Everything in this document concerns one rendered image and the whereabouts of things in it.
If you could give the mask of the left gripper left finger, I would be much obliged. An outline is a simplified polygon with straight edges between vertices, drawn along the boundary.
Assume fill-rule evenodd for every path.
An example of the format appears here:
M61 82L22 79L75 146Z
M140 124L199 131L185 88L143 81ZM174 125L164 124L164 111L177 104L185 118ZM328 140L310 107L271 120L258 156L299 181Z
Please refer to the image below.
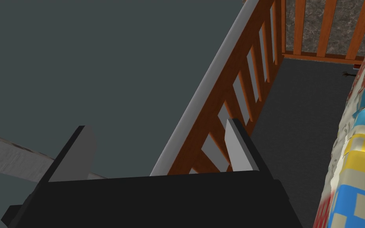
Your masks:
M86 180L96 151L97 140L92 126L78 126L40 182Z

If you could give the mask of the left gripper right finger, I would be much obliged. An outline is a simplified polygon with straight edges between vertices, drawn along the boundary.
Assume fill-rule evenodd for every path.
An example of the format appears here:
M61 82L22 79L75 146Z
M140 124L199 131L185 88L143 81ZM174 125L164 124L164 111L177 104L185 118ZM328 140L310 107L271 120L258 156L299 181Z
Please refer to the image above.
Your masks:
M268 178L273 178L260 152L237 118L227 119L224 142L233 171L260 171Z

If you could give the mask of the brown wooden slatted crib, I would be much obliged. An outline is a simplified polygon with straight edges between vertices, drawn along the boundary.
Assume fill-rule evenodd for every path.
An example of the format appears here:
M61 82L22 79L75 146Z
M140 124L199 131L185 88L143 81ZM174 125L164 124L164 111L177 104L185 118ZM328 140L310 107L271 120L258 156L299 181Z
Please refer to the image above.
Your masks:
M284 58L360 65L365 0L345 55L328 53L338 0L325 0L315 53L303 52L306 0L295 1L293 50L286 49L286 0L247 0L203 77L151 175L218 172L202 151L211 136L230 162L219 112L227 109L252 131Z

